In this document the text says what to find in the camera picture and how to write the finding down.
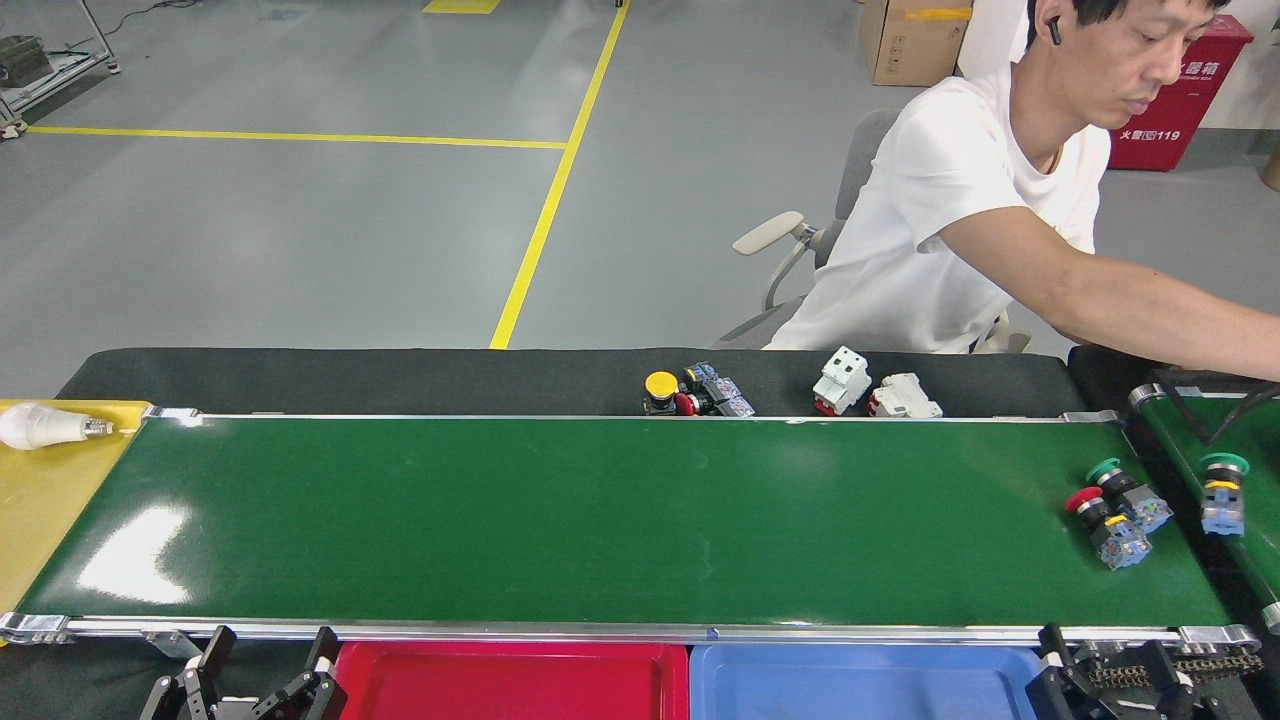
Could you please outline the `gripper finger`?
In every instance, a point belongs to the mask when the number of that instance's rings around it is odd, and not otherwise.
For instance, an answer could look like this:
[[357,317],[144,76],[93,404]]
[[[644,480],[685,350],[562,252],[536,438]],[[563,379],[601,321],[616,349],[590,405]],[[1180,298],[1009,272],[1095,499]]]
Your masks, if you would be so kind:
[[340,719],[347,693],[334,676],[340,642],[329,626],[317,630],[305,670],[257,701],[251,719]]
[[1060,625],[1038,632],[1039,671],[1027,683],[1025,693],[1037,719],[1115,719],[1100,697],[1100,688],[1078,664]]
[[1157,693],[1161,719],[1233,719],[1230,703],[1206,688],[1234,669],[1229,655],[1176,653],[1149,641],[1140,647],[1140,662]]
[[182,671],[160,676],[154,683],[140,717],[178,719],[186,710],[189,719],[221,719],[216,680],[230,657],[236,638],[229,626],[218,626],[205,650],[189,659]]

